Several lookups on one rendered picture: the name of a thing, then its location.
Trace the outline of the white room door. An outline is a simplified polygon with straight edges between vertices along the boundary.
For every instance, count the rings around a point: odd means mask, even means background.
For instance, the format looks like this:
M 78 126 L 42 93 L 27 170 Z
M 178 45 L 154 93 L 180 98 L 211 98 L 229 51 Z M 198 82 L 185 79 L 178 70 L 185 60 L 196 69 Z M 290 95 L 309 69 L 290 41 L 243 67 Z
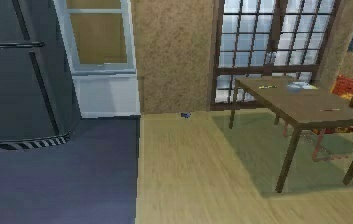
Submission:
M 140 113 L 131 0 L 54 0 L 84 118 Z

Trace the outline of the dark brown framed window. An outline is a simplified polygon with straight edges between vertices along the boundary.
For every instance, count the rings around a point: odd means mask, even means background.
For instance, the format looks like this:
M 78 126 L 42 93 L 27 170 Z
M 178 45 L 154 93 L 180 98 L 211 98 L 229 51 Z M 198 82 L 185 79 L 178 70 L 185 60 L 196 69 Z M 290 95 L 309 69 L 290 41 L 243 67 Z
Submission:
M 341 0 L 217 0 L 210 108 L 235 104 L 237 78 L 315 83 Z

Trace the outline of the brown wooden table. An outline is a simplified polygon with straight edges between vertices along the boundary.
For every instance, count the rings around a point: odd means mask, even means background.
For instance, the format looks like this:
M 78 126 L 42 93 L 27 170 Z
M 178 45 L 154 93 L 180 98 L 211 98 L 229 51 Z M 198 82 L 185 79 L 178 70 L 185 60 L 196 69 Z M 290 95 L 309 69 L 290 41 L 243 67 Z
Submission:
M 317 87 L 316 90 L 289 91 L 287 85 L 294 82 L 290 76 L 263 76 L 260 78 L 237 78 L 234 83 L 233 102 L 229 128 L 233 127 L 238 90 L 252 95 L 255 100 L 275 115 L 274 124 L 283 119 L 293 127 L 291 140 L 276 183 L 275 191 L 281 193 L 293 161 L 297 144 L 304 130 L 353 126 L 353 108 L 348 102 Z M 275 85 L 273 89 L 259 89 L 259 86 Z M 321 109 L 338 108 L 340 111 L 322 112 Z

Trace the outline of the dark grey fridge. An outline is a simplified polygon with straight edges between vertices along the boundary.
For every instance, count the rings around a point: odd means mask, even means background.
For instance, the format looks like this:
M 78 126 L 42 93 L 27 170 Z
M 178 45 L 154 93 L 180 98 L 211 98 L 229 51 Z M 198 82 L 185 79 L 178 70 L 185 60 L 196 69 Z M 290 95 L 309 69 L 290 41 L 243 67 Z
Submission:
M 0 0 L 0 149 L 67 143 L 81 114 L 54 0 L 19 0 L 24 40 L 12 0 Z M 59 128 L 55 135 L 28 52 L 36 54 Z

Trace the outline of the red chair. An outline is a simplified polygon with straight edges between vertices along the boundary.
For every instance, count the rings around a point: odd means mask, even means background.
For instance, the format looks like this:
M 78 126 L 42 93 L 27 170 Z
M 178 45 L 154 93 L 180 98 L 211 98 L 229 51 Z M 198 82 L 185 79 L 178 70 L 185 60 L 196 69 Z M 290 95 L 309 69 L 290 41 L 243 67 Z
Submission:
M 304 90 L 304 89 L 294 87 L 292 83 L 293 82 L 287 85 L 287 88 L 289 91 L 298 92 L 300 90 Z M 341 99 L 346 100 L 349 104 L 353 96 L 353 79 L 339 75 L 334 81 L 334 83 L 332 84 L 331 88 L 327 91 L 329 91 L 333 95 L 338 96 Z M 287 134 L 288 126 L 291 126 L 291 125 L 285 122 L 284 129 L 283 129 L 284 137 L 288 136 Z M 321 131 L 318 129 L 311 129 L 311 130 L 304 130 L 301 133 L 301 136 L 306 137 L 314 144 L 314 150 L 312 152 L 312 160 L 314 162 L 347 158 L 347 155 L 334 154 L 322 146 L 322 140 L 326 134 L 339 134 L 339 133 L 353 133 L 353 126 L 326 128 L 324 131 Z

